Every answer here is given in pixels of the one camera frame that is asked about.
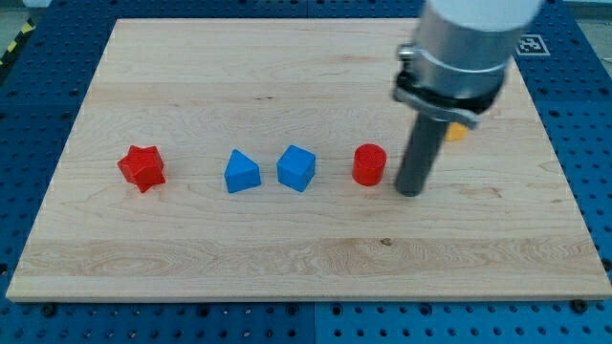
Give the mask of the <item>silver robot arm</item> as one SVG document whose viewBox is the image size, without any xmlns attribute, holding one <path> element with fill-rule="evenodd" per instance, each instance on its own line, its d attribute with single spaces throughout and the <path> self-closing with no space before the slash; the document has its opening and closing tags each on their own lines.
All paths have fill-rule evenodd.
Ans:
<svg viewBox="0 0 612 344">
<path fill-rule="evenodd" d="M 470 129 L 492 106 L 541 0 L 426 0 L 392 96 L 436 121 Z"/>
</svg>

